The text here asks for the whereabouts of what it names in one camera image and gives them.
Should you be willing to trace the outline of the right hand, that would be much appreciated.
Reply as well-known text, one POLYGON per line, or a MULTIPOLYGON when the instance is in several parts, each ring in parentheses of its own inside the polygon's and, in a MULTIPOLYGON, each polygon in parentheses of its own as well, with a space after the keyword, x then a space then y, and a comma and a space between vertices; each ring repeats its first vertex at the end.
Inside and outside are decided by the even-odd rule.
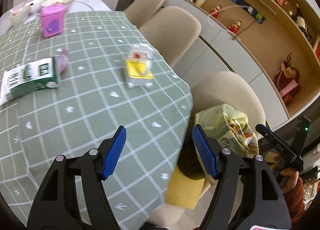
POLYGON ((286 183, 281 187, 283 194, 287 194, 290 191, 294 190, 299 178, 299 172, 292 168, 286 168, 280 172, 280 175, 288 177, 286 183))

